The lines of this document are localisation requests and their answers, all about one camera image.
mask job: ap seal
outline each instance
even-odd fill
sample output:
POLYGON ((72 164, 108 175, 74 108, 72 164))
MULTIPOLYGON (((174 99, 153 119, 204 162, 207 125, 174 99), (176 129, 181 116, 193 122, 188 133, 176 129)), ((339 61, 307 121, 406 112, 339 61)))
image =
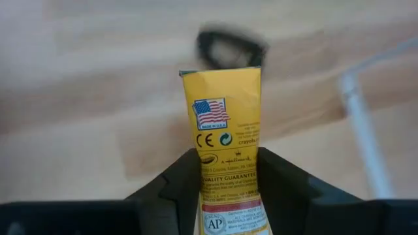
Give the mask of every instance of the ap seal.
POLYGON ((204 217, 204 229, 207 233, 216 235, 225 232, 227 221, 220 214, 210 214, 204 217))

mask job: wooden floor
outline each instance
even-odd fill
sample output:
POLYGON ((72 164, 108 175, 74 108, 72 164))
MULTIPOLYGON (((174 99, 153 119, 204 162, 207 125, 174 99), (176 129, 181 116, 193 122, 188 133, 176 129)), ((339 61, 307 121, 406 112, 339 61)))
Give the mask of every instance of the wooden floor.
MULTIPOLYGON (((416 0, 0 1, 0 202, 124 198, 193 146, 180 69, 224 22, 270 45, 261 145, 362 198, 337 88, 418 35, 416 0)), ((400 198, 418 197, 418 50, 361 76, 400 198)))

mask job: american flag logo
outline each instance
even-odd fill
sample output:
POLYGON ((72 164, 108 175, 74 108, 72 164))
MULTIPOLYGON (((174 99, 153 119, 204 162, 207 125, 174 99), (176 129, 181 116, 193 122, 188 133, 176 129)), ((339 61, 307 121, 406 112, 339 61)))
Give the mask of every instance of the american flag logo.
POLYGON ((199 130, 227 128, 230 117, 225 109, 225 99, 195 101, 193 110, 199 130))

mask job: crayola tube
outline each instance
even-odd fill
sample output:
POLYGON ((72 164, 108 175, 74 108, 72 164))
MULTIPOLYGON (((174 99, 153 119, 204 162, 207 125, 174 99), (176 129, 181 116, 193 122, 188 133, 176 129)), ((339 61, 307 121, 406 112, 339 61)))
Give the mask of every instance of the crayola tube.
POLYGON ((256 173, 261 69, 180 74, 201 158, 201 234, 269 234, 256 173))

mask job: black clip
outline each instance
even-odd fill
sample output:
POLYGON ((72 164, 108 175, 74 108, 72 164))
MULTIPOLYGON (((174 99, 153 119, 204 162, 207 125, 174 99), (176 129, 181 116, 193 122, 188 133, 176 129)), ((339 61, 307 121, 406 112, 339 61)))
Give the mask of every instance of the black clip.
POLYGON ((237 69, 242 67, 261 67, 265 57, 267 46, 255 39, 250 39, 244 34, 226 32, 223 29, 206 29, 197 37, 199 57, 210 69, 237 69), (238 61, 222 62, 214 57, 214 44, 222 42, 231 49, 246 56, 246 64, 238 64, 238 61))

